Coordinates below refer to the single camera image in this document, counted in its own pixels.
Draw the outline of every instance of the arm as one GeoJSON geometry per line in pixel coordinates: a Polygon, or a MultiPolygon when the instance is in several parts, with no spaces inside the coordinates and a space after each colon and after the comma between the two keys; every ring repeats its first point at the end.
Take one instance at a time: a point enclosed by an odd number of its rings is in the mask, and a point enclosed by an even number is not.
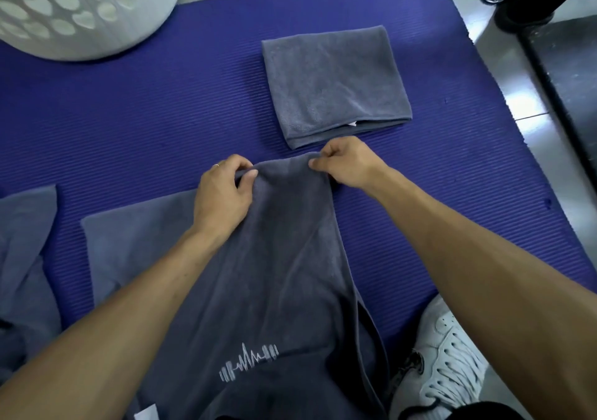
{"type": "Polygon", "coordinates": [[[378,200],[496,372],[540,418],[597,418],[597,296],[431,198],[356,137],[315,170],[378,200]]]}
{"type": "Polygon", "coordinates": [[[193,227],[154,266],[65,331],[0,387],[6,420],[121,419],[181,303],[244,219],[257,170],[238,189],[231,156],[201,178],[193,227]]]}

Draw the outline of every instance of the microfiber towel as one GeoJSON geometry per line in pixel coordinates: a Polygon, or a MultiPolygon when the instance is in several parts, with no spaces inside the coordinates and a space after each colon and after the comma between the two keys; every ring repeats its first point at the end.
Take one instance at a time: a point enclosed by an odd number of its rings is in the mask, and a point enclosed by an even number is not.
{"type": "Polygon", "coordinates": [[[383,26],[267,39],[261,48],[292,149],[413,118],[383,26]]]}
{"type": "MultiPolygon", "coordinates": [[[[247,217],[184,300],[128,417],[152,404],[160,420],[384,417],[383,344],[310,157],[255,166],[247,217]]],[[[194,197],[83,219],[96,303],[168,251],[193,222],[194,197]]]]}
{"type": "Polygon", "coordinates": [[[0,199],[0,385],[61,331],[39,255],[56,209],[54,186],[0,199]]]}

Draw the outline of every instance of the towel tag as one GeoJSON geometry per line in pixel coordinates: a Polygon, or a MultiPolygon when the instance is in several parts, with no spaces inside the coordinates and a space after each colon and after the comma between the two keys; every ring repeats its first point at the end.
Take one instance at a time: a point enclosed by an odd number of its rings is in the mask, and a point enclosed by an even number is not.
{"type": "Polygon", "coordinates": [[[143,409],[141,412],[135,414],[135,420],[160,420],[158,416],[158,408],[155,404],[152,404],[147,409],[143,409]]]}

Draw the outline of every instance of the ribbed mat surface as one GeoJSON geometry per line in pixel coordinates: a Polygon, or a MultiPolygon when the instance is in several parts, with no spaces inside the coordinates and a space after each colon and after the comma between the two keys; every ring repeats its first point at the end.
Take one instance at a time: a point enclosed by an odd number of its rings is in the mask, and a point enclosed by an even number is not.
{"type": "MultiPolygon", "coordinates": [[[[0,45],[0,188],[58,185],[46,258],[65,323],[92,308],[81,218],[190,189],[233,152],[258,162],[317,149],[287,148],[262,39],[379,24],[414,119],[364,141],[431,195],[597,288],[451,0],[206,0],[109,61],[59,64],[0,45]]],[[[433,284],[380,206],[349,188],[335,202],[356,285],[392,342],[433,284]]]]}

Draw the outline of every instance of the shoe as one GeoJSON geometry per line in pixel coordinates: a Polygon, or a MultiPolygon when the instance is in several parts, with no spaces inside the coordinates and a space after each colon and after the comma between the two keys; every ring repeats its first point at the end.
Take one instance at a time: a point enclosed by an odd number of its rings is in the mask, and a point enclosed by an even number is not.
{"type": "Polygon", "coordinates": [[[419,323],[414,350],[392,379],[389,418],[406,418],[437,406],[449,411],[475,403],[488,363],[439,295],[419,323]]]}

